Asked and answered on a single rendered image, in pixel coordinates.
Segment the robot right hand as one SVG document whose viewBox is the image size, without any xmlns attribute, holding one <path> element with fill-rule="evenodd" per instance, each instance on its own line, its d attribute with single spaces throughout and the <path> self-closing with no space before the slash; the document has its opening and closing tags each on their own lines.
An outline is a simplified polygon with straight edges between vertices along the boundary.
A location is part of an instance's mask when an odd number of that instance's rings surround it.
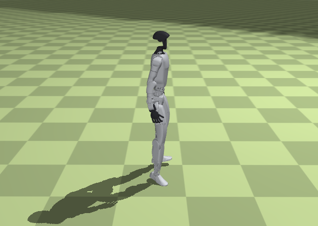
<svg viewBox="0 0 318 226">
<path fill-rule="evenodd" d="M 163 122 L 163 120 L 160 119 L 160 117 L 164 118 L 164 116 L 160 115 L 157 111 L 156 111 L 156 107 L 153 104 L 154 110 L 149 110 L 151 112 L 151 119 L 153 123 L 160 123 Z M 160 116 L 160 117 L 159 117 Z"/>
</svg>

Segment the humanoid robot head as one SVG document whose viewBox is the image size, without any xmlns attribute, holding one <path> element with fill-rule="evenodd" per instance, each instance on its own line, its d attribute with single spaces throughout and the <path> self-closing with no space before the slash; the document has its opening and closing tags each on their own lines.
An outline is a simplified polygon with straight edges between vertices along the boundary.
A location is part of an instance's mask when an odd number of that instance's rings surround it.
<svg viewBox="0 0 318 226">
<path fill-rule="evenodd" d="M 163 46 L 158 46 L 156 51 L 154 52 L 154 54 L 159 54 L 159 51 L 162 51 L 161 54 L 165 54 L 163 52 L 163 49 L 166 49 L 167 48 L 167 38 L 169 37 L 169 34 L 167 32 L 164 32 L 164 31 L 157 31 L 154 33 L 153 35 L 153 39 L 155 40 L 158 40 L 159 42 L 162 41 L 163 43 Z"/>
</svg>

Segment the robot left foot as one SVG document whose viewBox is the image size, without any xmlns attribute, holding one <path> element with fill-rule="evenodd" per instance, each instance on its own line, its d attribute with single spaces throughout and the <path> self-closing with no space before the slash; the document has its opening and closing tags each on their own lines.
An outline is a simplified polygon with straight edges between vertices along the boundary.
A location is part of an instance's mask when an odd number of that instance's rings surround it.
<svg viewBox="0 0 318 226">
<path fill-rule="evenodd" d="M 169 160 L 172 160 L 172 157 L 171 156 L 163 156 L 163 162 L 165 162 L 165 161 L 169 161 Z M 154 161 L 153 161 L 153 159 L 152 159 L 152 163 L 154 163 Z"/>
</svg>

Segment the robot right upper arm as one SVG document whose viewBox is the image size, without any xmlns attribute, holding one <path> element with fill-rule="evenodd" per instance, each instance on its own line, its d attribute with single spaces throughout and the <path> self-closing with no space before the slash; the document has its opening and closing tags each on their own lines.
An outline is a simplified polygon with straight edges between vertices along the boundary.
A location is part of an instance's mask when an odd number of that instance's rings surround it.
<svg viewBox="0 0 318 226">
<path fill-rule="evenodd" d="M 154 84 L 155 84 L 154 88 L 156 88 L 156 86 L 157 86 L 157 83 L 154 81 L 154 79 L 157 77 L 157 74 L 158 74 L 158 71 L 159 71 L 159 68 L 161 67 L 161 65 L 162 65 L 162 58 L 161 57 L 156 56 L 155 58 L 153 58 L 147 84 L 150 81 L 154 82 Z"/>
</svg>

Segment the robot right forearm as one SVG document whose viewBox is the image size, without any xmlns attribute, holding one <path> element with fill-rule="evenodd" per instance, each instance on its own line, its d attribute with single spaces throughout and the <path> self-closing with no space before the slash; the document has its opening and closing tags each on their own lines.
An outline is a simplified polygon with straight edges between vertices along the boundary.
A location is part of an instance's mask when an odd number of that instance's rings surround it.
<svg viewBox="0 0 318 226">
<path fill-rule="evenodd" d="M 149 110 L 154 110 L 154 107 L 153 107 L 153 104 L 154 104 L 154 82 L 150 81 L 148 82 L 148 85 L 147 85 L 147 104 L 148 104 L 148 109 Z"/>
</svg>

